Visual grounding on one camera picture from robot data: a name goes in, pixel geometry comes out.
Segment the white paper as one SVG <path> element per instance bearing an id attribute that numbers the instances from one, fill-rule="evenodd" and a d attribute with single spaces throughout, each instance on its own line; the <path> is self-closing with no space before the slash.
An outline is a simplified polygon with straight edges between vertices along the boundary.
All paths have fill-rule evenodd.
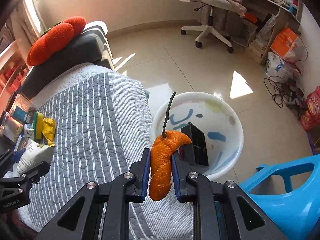
<path id="1" fill-rule="evenodd" d="M 29 138 L 25 152 L 22 154 L 17 164 L 17 174 L 20 176 L 24 172 L 42 161 L 47 162 L 49 165 L 52 161 L 55 151 L 55 145 L 43 145 L 33 141 Z"/>

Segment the yellow snack wrapper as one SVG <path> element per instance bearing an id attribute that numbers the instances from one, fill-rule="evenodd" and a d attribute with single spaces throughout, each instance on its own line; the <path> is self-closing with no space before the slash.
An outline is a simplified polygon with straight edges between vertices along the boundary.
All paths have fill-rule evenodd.
<path id="1" fill-rule="evenodd" d="M 42 122 L 42 134 L 47 140 L 48 146 L 54 146 L 56 124 L 51 118 L 44 118 Z"/>

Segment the green yellow sponge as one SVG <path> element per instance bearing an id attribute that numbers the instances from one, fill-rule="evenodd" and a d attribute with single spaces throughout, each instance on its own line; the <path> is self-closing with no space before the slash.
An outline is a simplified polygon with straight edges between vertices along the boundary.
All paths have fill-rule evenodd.
<path id="1" fill-rule="evenodd" d="M 42 138 L 42 127 L 43 127 L 43 114 L 40 112 L 35 112 L 34 119 L 33 119 L 33 130 L 34 130 L 33 140 L 40 140 Z"/>

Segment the black plastic tray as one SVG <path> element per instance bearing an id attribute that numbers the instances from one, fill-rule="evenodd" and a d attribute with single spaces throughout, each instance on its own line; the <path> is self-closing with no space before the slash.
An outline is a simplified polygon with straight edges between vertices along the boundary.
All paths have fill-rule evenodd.
<path id="1" fill-rule="evenodd" d="M 204 133 L 191 122 L 181 128 L 181 132 L 191 139 L 191 144 L 184 145 L 180 151 L 183 160 L 193 166 L 208 167 L 208 153 Z"/>

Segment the orange peel with stem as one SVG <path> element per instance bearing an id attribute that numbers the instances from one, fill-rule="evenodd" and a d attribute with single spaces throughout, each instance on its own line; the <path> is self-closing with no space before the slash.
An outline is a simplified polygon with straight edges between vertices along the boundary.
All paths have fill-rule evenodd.
<path id="1" fill-rule="evenodd" d="M 149 196 L 154 201 L 162 200 L 171 189 L 171 156 L 179 147 L 191 144 L 191 139 L 182 132 L 167 131 L 174 92 L 169 99 L 161 134 L 155 139 L 151 148 L 151 181 Z"/>

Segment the small grey drink carton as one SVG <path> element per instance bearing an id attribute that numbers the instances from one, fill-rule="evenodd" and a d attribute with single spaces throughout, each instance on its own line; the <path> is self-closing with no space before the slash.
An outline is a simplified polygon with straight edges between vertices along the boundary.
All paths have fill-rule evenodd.
<path id="1" fill-rule="evenodd" d="M 28 141 L 29 139 L 34 139 L 34 129 L 32 124 L 24 124 L 24 137 L 25 140 Z"/>

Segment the white patterned trash bin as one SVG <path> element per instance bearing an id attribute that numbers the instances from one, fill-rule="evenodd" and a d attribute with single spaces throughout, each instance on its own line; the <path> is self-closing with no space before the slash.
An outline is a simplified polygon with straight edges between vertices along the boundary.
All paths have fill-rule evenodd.
<path id="1" fill-rule="evenodd" d="M 241 122 L 221 98 L 204 92 L 186 92 L 174 97 L 166 129 L 180 131 L 189 123 L 203 132 L 206 140 L 209 166 L 202 174 L 217 181 L 241 155 L 244 145 Z"/>

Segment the jar with mixed nuts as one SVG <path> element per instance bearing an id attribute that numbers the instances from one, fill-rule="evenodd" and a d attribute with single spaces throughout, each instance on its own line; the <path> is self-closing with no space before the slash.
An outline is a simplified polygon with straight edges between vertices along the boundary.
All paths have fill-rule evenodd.
<path id="1" fill-rule="evenodd" d="M 1 137 L 15 143 L 23 130 L 23 125 L 7 116 L 1 123 Z"/>

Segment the grey striped quilted cover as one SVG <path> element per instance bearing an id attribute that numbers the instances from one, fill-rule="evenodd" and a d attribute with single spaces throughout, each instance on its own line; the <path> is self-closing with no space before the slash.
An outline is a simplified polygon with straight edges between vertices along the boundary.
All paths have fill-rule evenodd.
<path id="1" fill-rule="evenodd" d="M 56 122 L 50 170 L 19 209 L 21 221 L 40 231 L 87 182 L 112 181 L 141 159 L 152 116 L 139 81 L 91 63 L 55 78 L 32 103 Z"/>

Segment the pink white bookshelf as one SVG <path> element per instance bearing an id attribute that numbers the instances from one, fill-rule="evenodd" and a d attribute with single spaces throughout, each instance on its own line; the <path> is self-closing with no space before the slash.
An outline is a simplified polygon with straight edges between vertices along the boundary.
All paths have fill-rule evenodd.
<path id="1" fill-rule="evenodd" d="M 11 96 L 29 73 L 16 41 L 1 52 L 1 108 L 6 108 Z"/>

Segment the beige curtain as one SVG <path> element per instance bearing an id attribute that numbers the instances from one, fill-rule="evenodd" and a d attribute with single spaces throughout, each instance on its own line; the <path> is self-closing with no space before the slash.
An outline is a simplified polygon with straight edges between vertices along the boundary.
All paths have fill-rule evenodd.
<path id="1" fill-rule="evenodd" d="M 33 0 L 20 0 L 10 15 L 13 35 L 18 49 L 27 61 L 31 46 L 46 29 Z"/>

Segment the red tomato cushion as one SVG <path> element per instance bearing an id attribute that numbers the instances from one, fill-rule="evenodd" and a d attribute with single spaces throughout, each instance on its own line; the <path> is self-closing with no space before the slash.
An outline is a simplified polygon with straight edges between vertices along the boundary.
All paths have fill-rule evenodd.
<path id="1" fill-rule="evenodd" d="M 80 35 L 85 26 L 86 20 L 83 17 L 73 16 L 47 29 L 29 49 L 27 64 L 38 66 L 44 63 Z"/>

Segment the black seat cushion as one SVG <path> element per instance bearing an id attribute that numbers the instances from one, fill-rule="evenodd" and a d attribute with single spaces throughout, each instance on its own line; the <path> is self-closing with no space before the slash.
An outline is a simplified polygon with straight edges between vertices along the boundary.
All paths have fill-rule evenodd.
<path id="1" fill-rule="evenodd" d="M 32 68 L 23 85 L 22 94 L 33 99 L 55 78 L 81 63 L 93 63 L 113 70 L 113 56 L 107 40 L 108 28 L 103 21 L 86 24 L 80 35 L 47 61 Z"/>

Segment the orange cardboard box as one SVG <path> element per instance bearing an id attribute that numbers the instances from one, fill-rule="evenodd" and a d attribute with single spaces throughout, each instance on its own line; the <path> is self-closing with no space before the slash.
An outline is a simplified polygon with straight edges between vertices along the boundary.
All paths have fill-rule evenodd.
<path id="1" fill-rule="evenodd" d="M 289 27 L 284 28 L 271 44 L 271 50 L 284 60 L 295 61 L 298 47 L 302 47 L 300 37 Z"/>

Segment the wooden desk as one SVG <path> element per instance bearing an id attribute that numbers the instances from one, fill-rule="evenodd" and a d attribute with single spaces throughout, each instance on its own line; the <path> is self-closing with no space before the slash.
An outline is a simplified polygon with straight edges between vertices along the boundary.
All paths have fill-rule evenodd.
<path id="1" fill-rule="evenodd" d="M 226 31 L 231 41 L 245 48 L 245 52 L 258 64 L 264 64 L 271 44 L 286 27 L 297 31 L 299 19 L 283 6 L 284 1 L 242 0 L 247 16 L 241 18 L 229 12 L 226 18 Z"/>

